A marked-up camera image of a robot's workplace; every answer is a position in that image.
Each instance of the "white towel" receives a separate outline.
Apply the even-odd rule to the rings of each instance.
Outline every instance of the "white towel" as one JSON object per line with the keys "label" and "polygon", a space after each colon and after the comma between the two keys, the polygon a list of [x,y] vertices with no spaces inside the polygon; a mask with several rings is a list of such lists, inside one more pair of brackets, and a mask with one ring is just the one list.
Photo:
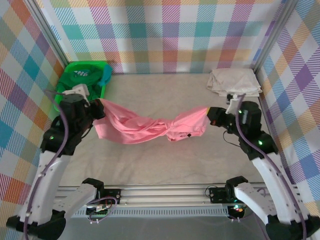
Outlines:
{"label": "white towel", "polygon": [[212,70],[206,88],[219,96],[227,94],[246,94],[248,97],[259,97],[261,86],[252,69],[220,68]]}

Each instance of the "plaid wall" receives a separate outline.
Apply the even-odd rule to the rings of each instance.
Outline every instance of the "plaid wall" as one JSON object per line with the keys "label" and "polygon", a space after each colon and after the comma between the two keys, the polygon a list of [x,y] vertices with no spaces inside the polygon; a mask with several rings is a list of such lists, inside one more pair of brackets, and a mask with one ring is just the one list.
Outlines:
{"label": "plaid wall", "polygon": [[69,60],[107,60],[118,74],[248,68],[285,2],[37,1]]}
{"label": "plaid wall", "polygon": [[0,2],[0,239],[13,240],[6,221],[28,195],[54,116],[43,90],[63,68],[23,0]]}
{"label": "plaid wall", "polygon": [[300,0],[258,79],[283,164],[320,215],[320,1]]}

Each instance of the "pink cloth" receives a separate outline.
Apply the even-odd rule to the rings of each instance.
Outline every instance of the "pink cloth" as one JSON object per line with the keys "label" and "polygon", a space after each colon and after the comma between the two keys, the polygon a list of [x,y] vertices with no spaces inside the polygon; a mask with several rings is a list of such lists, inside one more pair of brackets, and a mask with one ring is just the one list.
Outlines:
{"label": "pink cloth", "polygon": [[174,120],[152,119],[111,101],[100,99],[105,117],[95,120],[93,125],[100,139],[121,144],[138,144],[166,135],[175,142],[188,137],[201,136],[209,123],[208,107],[196,107],[181,113]]}

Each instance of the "green basket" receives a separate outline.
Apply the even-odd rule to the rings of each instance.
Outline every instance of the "green basket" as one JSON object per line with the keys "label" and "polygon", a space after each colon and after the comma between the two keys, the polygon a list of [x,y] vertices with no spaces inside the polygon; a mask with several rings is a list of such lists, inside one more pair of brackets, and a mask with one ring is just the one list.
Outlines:
{"label": "green basket", "polygon": [[[107,65],[107,64],[108,63],[106,61],[74,61],[65,67],[64,72],[65,73],[72,73],[74,71],[80,71],[80,70],[83,70],[83,69],[86,69],[86,68],[92,67],[92,66],[103,71],[105,68],[105,65]],[[65,90],[66,89],[64,87],[60,86],[55,91],[58,93],[62,93]],[[102,98],[102,99],[104,98],[105,91],[106,91],[106,85],[103,85],[101,88],[100,98]],[[56,95],[54,100],[58,104],[60,104],[60,102],[63,98],[64,98],[64,96],[62,96],[62,95]],[[54,109],[59,112],[59,109],[55,105],[54,105]]]}

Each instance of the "white fabric table surface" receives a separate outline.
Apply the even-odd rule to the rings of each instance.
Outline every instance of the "white fabric table surface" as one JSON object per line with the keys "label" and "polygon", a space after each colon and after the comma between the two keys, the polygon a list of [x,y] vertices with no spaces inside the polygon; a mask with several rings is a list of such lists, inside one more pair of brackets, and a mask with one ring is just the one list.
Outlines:
{"label": "white fabric table surface", "polygon": [[[196,106],[227,108],[225,97],[206,89],[209,74],[113,75],[105,98],[141,116],[173,119]],[[259,103],[257,97],[245,100]],[[262,117],[262,130],[268,132]],[[78,186],[86,178],[105,185],[225,183],[244,176],[263,182],[246,154],[223,140],[222,127],[208,125],[201,137],[178,142],[166,136],[140,144],[98,139],[94,128],[77,146],[60,186]],[[229,142],[238,138],[226,134]]]}

